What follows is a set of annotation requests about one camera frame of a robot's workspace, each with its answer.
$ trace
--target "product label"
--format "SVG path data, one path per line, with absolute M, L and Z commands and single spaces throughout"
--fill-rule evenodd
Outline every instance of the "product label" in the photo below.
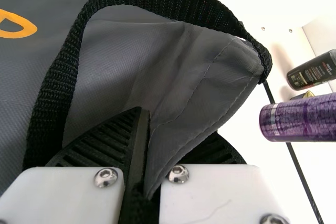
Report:
M 271 141 L 336 141 L 336 93 L 267 105 L 259 123 Z
M 336 66 L 327 55 L 322 61 L 306 64 L 302 69 L 292 73 L 289 78 L 296 87 L 312 87 L 336 77 Z

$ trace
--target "screw head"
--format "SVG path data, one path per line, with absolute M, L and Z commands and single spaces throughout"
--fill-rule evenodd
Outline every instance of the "screw head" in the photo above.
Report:
M 118 179 L 118 173 L 112 168 L 104 168 L 95 175 L 94 184 L 103 188 L 113 185 Z
M 289 222 L 280 215 L 267 214 L 260 219 L 260 224 L 289 224 Z
M 168 180 L 174 184 L 185 183 L 189 179 L 189 171 L 183 165 L 175 165 L 168 174 Z

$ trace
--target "white shelf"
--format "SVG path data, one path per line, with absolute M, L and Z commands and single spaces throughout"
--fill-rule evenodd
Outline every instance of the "white shelf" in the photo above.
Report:
M 286 81 L 290 69 L 315 57 L 303 29 L 291 27 L 290 33 L 288 27 L 266 26 L 262 31 L 261 24 L 244 22 L 244 25 L 272 55 L 274 65 L 267 81 L 275 102 L 304 93 L 305 90 L 292 90 Z M 315 95 L 332 92 L 327 83 L 309 90 Z M 334 223 L 336 143 L 292 143 L 292 146 L 324 223 Z
M 259 129 L 259 112 L 266 104 L 269 100 L 264 86 L 258 85 L 218 133 L 239 151 L 247 164 L 261 169 L 292 224 L 317 224 L 286 144 L 267 141 Z
M 291 97 L 304 93 L 304 90 L 295 91 L 288 86 L 286 73 L 315 57 L 301 26 L 328 9 L 333 0 L 220 1 L 232 10 L 239 20 L 243 21 L 247 31 L 270 51 L 274 65 L 267 81 L 275 102 L 288 101 Z M 309 90 L 315 95 L 332 92 L 328 84 L 322 84 Z M 249 129 L 249 131 L 251 131 L 251 136 L 258 135 L 253 129 Z M 336 197 L 336 190 L 334 189 L 336 181 L 333 176 L 333 169 L 336 165 L 336 143 L 292 143 L 292 146 L 324 223 L 335 223 L 333 199 Z M 278 151 L 278 147 L 275 148 L 273 152 L 282 152 L 280 148 Z M 243 149 L 244 147 L 241 146 L 238 150 L 243 154 Z M 293 183 L 299 187 L 296 180 L 293 180 Z M 274 189 L 277 194 L 281 192 L 280 188 Z M 311 214 L 311 207 L 307 204 L 306 195 L 295 194 L 295 198 L 292 199 L 305 202 L 293 206 L 295 210 L 300 212 L 292 212 L 294 218 L 298 217 L 296 221 L 293 219 L 292 223 L 317 222 L 315 216 Z M 290 204 L 284 198 L 281 199 L 281 202 Z M 309 218 L 304 221 L 299 218 L 306 215 L 305 209 L 309 213 Z

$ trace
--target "black webbing strap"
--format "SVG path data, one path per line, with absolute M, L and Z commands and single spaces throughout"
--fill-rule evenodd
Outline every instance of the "black webbing strap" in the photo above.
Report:
M 246 39 L 258 51 L 264 67 L 259 83 L 265 81 L 271 70 L 272 62 L 268 50 L 217 0 L 88 0 L 42 82 L 30 119 L 23 169 L 44 166 L 62 148 L 63 131 L 75 90 L 85 26 L 98 10 L 122 4 L 138 6 L 169 19 Z

